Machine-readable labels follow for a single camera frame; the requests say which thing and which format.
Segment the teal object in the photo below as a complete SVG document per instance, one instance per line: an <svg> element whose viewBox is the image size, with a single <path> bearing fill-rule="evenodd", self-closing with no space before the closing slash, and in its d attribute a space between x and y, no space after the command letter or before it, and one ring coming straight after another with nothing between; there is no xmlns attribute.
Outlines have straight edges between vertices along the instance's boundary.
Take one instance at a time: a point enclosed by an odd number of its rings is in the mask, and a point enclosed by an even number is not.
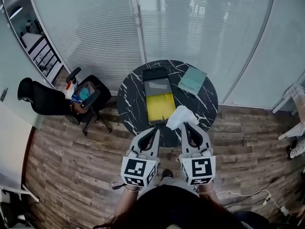
<svg viewBox="0 0 305 229"><path fill-rule="evenodd" d="M88 97L90 97L90 91L87 87L84 87L80 92L80 99L85 101Z"/></svg>
<svg viewBox="0 0 305 229"><path fill-rule="evenodd" d="M178 87L191 94L198 95L206 78L206 73L190 66L178 83Z"/></svg>

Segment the person's arm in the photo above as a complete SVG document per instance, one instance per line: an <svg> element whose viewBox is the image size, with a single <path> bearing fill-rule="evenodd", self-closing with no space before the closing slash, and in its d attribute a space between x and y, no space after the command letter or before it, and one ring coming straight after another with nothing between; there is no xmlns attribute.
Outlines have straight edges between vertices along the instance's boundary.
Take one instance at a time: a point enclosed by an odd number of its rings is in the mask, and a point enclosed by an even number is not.
<svg viewBox="0 0 305 229"><path fill-rule="evenodd" d="M206 185L200 185L200 186L198 186L198 189L199 189L199 197L201 197L201 198L209 197L215 203L219 204L218 197L213 188L213 183L209 183Z"/></svg>
<svg viewBox="0 0 305 229"><path fill-rule="evenodd" d="M132 191L139 190L139 187L127 185L126 188ZM114 216L118 216L126 211L137 201L139 192L131 192L124 189L123 194L114 210Z"/></svg>

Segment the chair armrest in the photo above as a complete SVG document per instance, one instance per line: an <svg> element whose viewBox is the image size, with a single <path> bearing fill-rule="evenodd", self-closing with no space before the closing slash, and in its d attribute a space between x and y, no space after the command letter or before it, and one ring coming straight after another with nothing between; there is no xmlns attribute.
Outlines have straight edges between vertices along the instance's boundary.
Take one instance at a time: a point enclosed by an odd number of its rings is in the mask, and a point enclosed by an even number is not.
<svg viewBox="0 0 305 229"><path fill-rule="evenodd" d="M94 93L90 95L82 104L83 109L88 109L91 104L94 103L94 101L101 95L100 90L96 90Z"/></svg>
<svg viewBox="0 0 305 229"><path fill-rule="evenodd" d="M69 81L73 81L75 79L75 76L81 71L80 67L77 67L74 71L71 72L71 74L68 75L66 78L66 83Z"/></svg>

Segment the wooden floor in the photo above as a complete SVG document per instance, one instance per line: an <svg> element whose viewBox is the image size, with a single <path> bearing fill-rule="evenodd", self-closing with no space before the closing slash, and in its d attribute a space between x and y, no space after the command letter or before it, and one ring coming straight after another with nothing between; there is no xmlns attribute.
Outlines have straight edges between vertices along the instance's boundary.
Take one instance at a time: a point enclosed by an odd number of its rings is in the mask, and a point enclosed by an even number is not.
<svg viewBox="0 0 305 229"><path fill-rule="evenodd" d="M111 190L110 183L120 178L122 157L126 154L133 135L120 121L115 104L102 111L102 117L113 128L111 134L101 123L92 122L88 136L77 126L58 116L45 117L41 130L36 130L26 169L26 185L40 198L32 211L44 222L37 228L68 227L92 228L112 215L122 190ZM305 157L288 160L289 140L277 137L295 124L297 118L286 112L273 115L270 111L220 106L217 119L208 135L216 155L216 191L230 190L242 195L252 194L280 177L267 190L277 199L278 206L289 207L295 200L299 175ZM155 182L160 181L164 168L181 177L177 160L181 149L161 148ZM218 194L221 204L239 201L228 192ZM260 192L236 204L253 204L265 199ZM246 209L257 212L262 201L255 205L236 205L230 211ZM259 213L268 216L273 207L269 201ZM275 207L269 219L279 216Z"/></svg>

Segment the chair headrest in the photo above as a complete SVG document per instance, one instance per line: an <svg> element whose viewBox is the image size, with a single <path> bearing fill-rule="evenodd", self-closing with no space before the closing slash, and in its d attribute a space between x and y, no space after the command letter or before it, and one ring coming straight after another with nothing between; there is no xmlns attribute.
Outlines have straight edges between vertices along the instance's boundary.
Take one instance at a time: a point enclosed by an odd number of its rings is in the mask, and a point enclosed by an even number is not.
<svg viewBox="0 0 305 229"><path fill-rule="evenodd" d="M18 100L33 103L33 81L31 78L24 78L19 83L17 97Z"/></svg>

